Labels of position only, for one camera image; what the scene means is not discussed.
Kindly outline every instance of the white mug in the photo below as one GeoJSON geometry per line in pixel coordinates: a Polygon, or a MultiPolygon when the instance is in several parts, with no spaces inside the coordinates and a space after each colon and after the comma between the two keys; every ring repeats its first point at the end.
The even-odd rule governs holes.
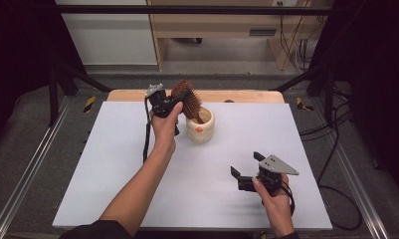
{"type": "Polygon", "coordinates": [[[187,136],[195,142],[206,142],[214,135],[215,116],[210,110],[201,107],[199,117],[204,123],[198,123],[197,119],[186,119],[187,136]]]}

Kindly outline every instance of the wooden table edge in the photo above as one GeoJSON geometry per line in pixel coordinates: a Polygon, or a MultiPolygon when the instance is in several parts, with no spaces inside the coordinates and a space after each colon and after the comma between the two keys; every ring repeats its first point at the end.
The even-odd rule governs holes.
{"type": "MultiPolygon", "coordinates": [[[[284,98],[276,91],[256,90],[195,90],[202,102],[223,103],[231,100],[235,103],[276,103],[283,104],[284,98]]],[[[108,102],[142,102],[146,90],[113,90],[109,93],[108,102]]]]}

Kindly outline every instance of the wooden brush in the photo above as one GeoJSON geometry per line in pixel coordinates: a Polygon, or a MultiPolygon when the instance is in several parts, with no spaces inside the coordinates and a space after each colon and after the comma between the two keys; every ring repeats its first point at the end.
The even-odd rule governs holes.
{"type": "Polygon", "coordinates": [[[200,105],[202,104],[199,96],[196,94],[193,89],[193,85],[185,80],[178,82],[171,91],[171,97],[176,99],[186,91],[190,91],[190,94],[187,95],[186,99],[183,100],[183,113],[189,119],[196,119],[198,123],[204,123],[202,119],[199,117],[200,105]]]}

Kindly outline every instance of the black sleeve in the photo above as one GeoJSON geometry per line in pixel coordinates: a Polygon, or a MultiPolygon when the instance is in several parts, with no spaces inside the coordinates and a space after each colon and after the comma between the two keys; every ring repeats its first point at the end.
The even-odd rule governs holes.
{"type": "Polygon", "coordinates": [[[65,232],[60,239],[131,239],[117,221],[98,220],[91,225],[78,226],[65,232]]]}
{"type": "Polygon", "coordinates": [[[299,234],[295,231],[292,234],[289,234],[284,237],[280,237],[279,239],[299,239],[299,234]]]}

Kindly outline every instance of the white table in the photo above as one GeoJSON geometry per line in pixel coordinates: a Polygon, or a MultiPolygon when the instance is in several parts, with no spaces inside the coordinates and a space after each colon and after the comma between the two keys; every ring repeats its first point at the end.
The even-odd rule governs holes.
{"type": "MultiPolygon", "coordinates": [[[[290,176],[297,230],[332,229],[287,104],[204,103],[214,112],[214,137],[185,135],[179,117],[177,149],[141,224],[143,230],[267,230],[257,193],[240,191],[230,166],[256,175],[253,152],[275,154],[299,171],[290,176]]],[[[141,102],[103,103],[53,225],[96,221],[142,165],[146,115],[141,102]]],[[[150,148],[153,146],[153,133],[150,148]]]]}

